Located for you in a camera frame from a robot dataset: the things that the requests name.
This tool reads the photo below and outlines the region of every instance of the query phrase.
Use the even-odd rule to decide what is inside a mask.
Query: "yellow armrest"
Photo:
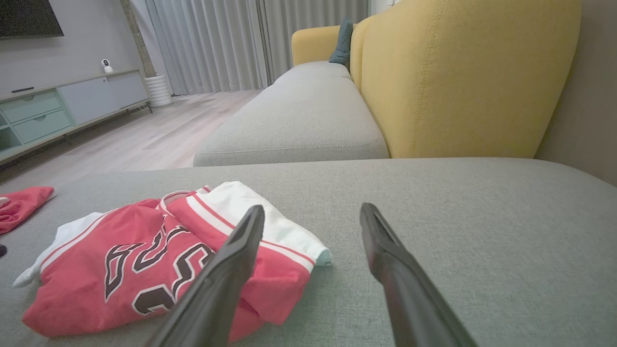
[[[296,31],[291,36],[294,66],[306,62],[329,60],[336,49],[340,27],[340,25],[335,25]]]

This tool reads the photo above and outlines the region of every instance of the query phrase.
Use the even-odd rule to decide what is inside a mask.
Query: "sofa seat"
[[[205,139],[194,166],[388,158],[379,127],[347,69],[327,62],[303,65]]]
[[[298,83],[298,81],[315,80],[321,78],[346,78],[351,80],[347,67],[341,64],[321,61],[308,62],[297,65],[280,76],[275,84]]]
[[[608,346],[617,341],[617,188],[533,159],[385,159],[116,173],[60,187],[2,238],[3,346],[137,346],[161,318],[47,339],[20,318],[37,285],[12,288],[56,228],[175,190],[240,180],[330,248],[282,326],[235,346],[394,346],[362,245],[374,203],[479,346]]]

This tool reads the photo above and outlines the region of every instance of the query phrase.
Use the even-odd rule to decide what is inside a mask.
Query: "wooden floor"
[[[121,115],[1,167],[0,194],[61,185],[93,174],[193,166],[199,143],[260,90],[174,98]]]

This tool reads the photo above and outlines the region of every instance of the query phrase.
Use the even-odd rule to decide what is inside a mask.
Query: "television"
[[[48,0],[0,0],[0,40],[64,36]]]

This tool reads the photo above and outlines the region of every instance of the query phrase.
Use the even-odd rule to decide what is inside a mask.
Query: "white planter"
[[[169,89],[167,89],[165,75],[147,77],[146,86],[150,94],[150,106],[163,107],[172,103],[172,96],[169,93]]]

